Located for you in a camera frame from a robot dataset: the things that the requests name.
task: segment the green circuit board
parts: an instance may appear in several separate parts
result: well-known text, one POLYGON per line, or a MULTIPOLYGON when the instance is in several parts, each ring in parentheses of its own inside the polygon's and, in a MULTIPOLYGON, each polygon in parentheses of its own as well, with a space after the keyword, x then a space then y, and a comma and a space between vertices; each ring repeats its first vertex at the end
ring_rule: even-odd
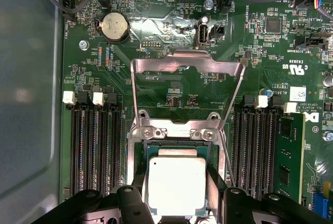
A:
MULTIPOLYGON (((200 49, 215 61, 241 60, 247 66, 235 102, 239 103, 243 95, 257 96, 260 89, 269 89, 284 102, 297 102, 297 111, 305 113, 302 196, 310 208, 312 194, 321 190, 324 181, 333 181, 333 144, 323 140, 324 132, 333 130, 333 115, 324 112, 323 103, 332 100, 322 83, 333 66, 333 41, 328 39, 324 51, 316 47, 295 49, 294 41, 314 32, 329 33, 332 23, 313 9, 293 8, 289 0, 269 4, 233 0, 227 13, 217 6, 206 10, 204 1, 110 0, 111 8, 102 8, 98 0, 92 0, 77 13, 76 22, 65 21, 63 90, 76 94, 87 90, 90 98, 93 92, 117 93, 121 132, 117 180, 124 184, 126 134, 134 119, 130 62, 135 58, 160 59, 175 49, 196 49, 196 25, 202 16, 208 16, 208 28, 219 24, 225 33, 200 49), (96 20, 111 11, 122 13, 130 23, 130 35, 122 43, 109 43, 96 29, 96 20), (79 48, 81 40, 89 43, 85 51, 79 48)), ((333 9, 333 3, 324 2, 323 7, 333 9)), ((228 75, 198 73, 193 67, 179 67, 173 73, 144 72, 136 81, 139 109, 148 111, 151 118, 174 122, 206 119, 211 112, 221 115, 235 85, 235 79, 228 75)), ((68 196, 71 177, 71 119, 71 111, 64 105, 61 201, 68 196)), ((228 146, 232 142, 232 120, 231 113, 224 128, 228 146)), ((106 124, 112 126, 112 120, 106 124)))

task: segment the white label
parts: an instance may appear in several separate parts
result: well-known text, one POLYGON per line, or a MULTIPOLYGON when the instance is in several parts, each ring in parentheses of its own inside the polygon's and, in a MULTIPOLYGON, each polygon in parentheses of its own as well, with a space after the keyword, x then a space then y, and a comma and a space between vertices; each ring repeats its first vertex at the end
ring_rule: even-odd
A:
POLYGON ((290 87, 289 96, 291 102, 305 102, 306 87, 290 87))

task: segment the screw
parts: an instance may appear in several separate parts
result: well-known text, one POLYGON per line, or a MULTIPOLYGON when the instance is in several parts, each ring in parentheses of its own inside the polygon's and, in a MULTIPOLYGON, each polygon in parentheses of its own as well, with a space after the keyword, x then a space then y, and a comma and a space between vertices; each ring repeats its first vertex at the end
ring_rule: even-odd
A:
POLYGON ((203 6, 206 10, 211 10, 212 8, 214 8, 214 1, 213 0, 206 0, 203 3, 203 6))
POLYGON ((94 197, 96 194, 93 192, 88 193, 85 197, 91 198, 94 197))
POLYGON ((331 142, 333 141, 333 133, 331 131, 326 131, 324 134, 323 134, 323 139, 324 141, 326 142, 331 142))
POLYGON ((201 17, 201 22, 208 23, 208 17, 206 17, 206 16, 201 17))
POLYGON ((231 189, 231 192, 233 194, 240 194, 240 190, 239 189, 231 189))
POLYGON ((211 131, 211 130, 206 130, 204 133, 203 133, 203 136, 207 139, 207 140, 211 140, 214 138, 214 132, 211 131))
POLYGON ((274 201, 278 201, 280 198, 279 198, 279 196, 277 196, 277 195, 275 195, 275 194, 271 194, 271 195, 269 195, 269 198, 271 199, 271 200, 274 200, 274 201))
POLYGON ((83 51, 86 51, 89 48, 89 42, 87 42, 86 40, 81 40, 79 42, 79 48, 83 51))
POLYGON ((130 191, 132 191, 133 189, 132 188, 125 188, 124 189, 124 192, 130 192, 130 191))
POLYGON ((153 136, 153 132, 152 132, 152 128, 144 128, 143 131, 142 131, 142 135, 145 137, 145 138, 150 138, 153 136))

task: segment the motherboard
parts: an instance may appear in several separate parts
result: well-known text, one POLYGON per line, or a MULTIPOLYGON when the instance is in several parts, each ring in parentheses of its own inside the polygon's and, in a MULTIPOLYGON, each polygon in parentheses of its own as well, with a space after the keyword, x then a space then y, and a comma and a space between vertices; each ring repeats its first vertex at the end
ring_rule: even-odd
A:
MULTIPOLYGON (((323 8, 331 10, 333 3, 323 2, 323 8)), ((131 62, 193 50, 245 68, 224 125, 232 166, 232 176, 225 167, 225 180, 234 179, 254 198, 277 192, 322 209, 314 203, 324 182, 333 181, 328 19, 292 0, 92 0, 65 18, 62 85, 69 94, 62 108, 61 201, 83 189, 108 195, 131 183, 131 62)), ((136 74, 140 116, 173 123, 221 119, 235 78, 198 70, 186 65, 136 74)), ((226 166, 218 149, 209 148, 211 163, 226 166)), ((138 143, 134 167, 142 153, 138 143)))

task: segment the white slot latch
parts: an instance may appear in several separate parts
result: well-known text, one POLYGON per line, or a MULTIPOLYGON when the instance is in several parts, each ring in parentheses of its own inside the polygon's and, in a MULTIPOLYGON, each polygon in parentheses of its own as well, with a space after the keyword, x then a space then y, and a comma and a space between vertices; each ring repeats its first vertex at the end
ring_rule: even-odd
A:
POLYGON ((77 100, 73 91, 64 91, 62 101, 65 104, 75 105, 77 100))
POLYGON ((98 105, 98 106, 104 105, 104 95, 102 92, 94 92, 93 104, 98 105))
POLYGON ((258 95, 254 102, 255 108, 266 108, 268 107, 268 97, 267 95, 258 95))
POLYGON ((297 103, 285 103, 283 106, 283 113, 296 113, 297 103))

